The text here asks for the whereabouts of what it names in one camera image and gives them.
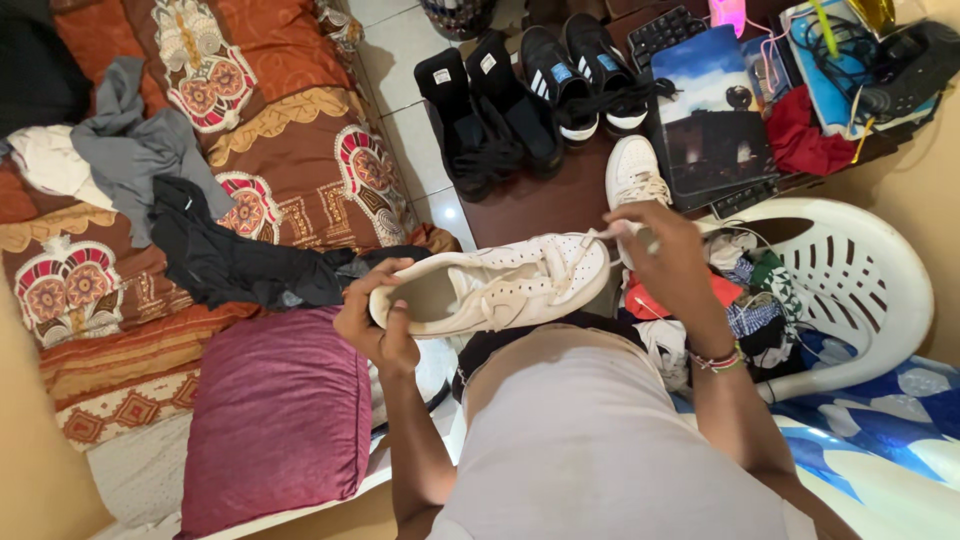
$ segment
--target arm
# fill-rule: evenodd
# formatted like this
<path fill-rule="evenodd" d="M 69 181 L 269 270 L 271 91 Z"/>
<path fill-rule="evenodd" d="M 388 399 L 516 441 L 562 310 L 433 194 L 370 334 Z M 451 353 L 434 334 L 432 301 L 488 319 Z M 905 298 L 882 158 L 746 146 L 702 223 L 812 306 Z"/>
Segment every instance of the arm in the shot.
<path fill-rule="evenodd" d="M 423 403 L 414 373 L 420 350 L 410 336 L 406 304 L 397 302 L 383 331 L 370 321 L 367 303 L 381 284 L 396 284 L 393 272 L 411 259 L 387 259 L 344 291 L 344 308 L 333 326 L 376 366 L 390 418 L 393 498 L 397 538 L 422 540 L 443 508 L 457 477 L 444 441 Z"/>
<path fill-rule="evenodd" d="M 624 205 L 605 219 L 620 232 L 650 294 L 684 323 L 690 349 L 704 358 L 730 356 L 733 335 L 710 288 L 696 226 L 655 202 Z M 648 253 L 636 236 L 616 223 L 618 219 L 648 225 L 660 241 L 658 250 Z M 692 365 L 690 372 L 697 426 L 711 446 L 813 519 L 819 538 L 859 538 L 801 484 L 786 440 L 742 363 L 719 373 Z"/>

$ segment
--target tile floor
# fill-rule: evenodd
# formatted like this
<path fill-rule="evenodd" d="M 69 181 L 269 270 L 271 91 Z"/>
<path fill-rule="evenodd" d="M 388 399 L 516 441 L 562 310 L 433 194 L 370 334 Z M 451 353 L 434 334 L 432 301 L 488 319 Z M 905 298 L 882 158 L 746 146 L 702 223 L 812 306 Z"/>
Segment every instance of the tile floor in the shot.
<path fill-rule="evenodd" d="M 433 30 L 417 0 L 341 0 L 345 11 L 364 25 L 358 47 L 357 77 L 375 107 L 381 133 L 400 169 L 406 195 L 423 222 L 456 236 L 464 251 L 476 249 L 460 199 L 446 176 L 414 81 L 414 66 L 447 47 L 457 47 Z M 518 33 L 523 0 L 500 0 L 494 28 Z"/>

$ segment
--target wristband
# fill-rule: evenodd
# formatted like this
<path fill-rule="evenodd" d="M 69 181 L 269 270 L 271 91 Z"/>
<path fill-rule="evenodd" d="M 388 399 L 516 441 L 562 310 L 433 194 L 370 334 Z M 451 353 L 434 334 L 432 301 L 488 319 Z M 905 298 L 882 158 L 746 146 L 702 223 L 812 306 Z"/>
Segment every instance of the wristband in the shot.
<path fill-rule="evenodd" d="M 711 369 L 713 373 L 720 373 L 721 371 L 728 370 L 738 363 L 743 361 L 743 351 L 740 350 L 740 342 L 733 342 L 733 354 L 730 356 L 725 356 L 723 358 L 704 358 L 697 355 L 693 351 L 688 351 L 687 354 L 690 356 L 690 360 L 700 366 L 700 369 Z"/>

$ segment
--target hand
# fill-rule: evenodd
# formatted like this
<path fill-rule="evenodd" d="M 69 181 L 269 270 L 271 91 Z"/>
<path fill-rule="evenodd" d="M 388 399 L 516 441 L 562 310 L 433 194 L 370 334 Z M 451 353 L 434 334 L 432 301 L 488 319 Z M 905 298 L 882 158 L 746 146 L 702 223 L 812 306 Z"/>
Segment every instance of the hand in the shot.
<path fill-rule="evenodd" d="M 390 308 L 385 331 L 367 313 L 370 293 L 380 285 L 399 284 L 394 272 L 413 263 L 411 258 L 388 258 L 377 264 L 344 290 L 344 308 L 333 320 L 333 329 L 373 362 L 381 378 L 413 375 L 420 363 L 420 349 L 410 336 L 406 302 L 397 300 Z"/>
<path fill-rule="evenodd" d="M 623 223 L 644 223 L 660 241 L 654 254 Z M 694 352 L 721 357 L 733 350 L 733 337 L 723 306 L 710 287 L 703 238 L 689 220 L 655 201 L 631 203 L 604 215 L 634 262 L 647 292 L 686 327 Z"/>

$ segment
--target white plastic chair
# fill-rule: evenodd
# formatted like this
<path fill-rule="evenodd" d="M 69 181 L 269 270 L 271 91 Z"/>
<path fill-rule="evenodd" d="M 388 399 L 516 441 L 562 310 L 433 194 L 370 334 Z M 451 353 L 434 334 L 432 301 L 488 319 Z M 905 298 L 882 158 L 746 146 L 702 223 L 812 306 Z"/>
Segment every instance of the white plastic chair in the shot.
<path fill-rule="evenodd" d="M 853 345 L 858 356 L 758 384 L 767 403 L 865 382 L 917 350 L 933 318 L 930 278 L 903 236 L 868 211 L 829 199 L 779 198 L 697 225 L 707 233 L 725 223 L 749 229 L 750 222 L 775 218 L 813 222 L 774 251 L 794 287 L 812 293 L 808 322 Z"/>

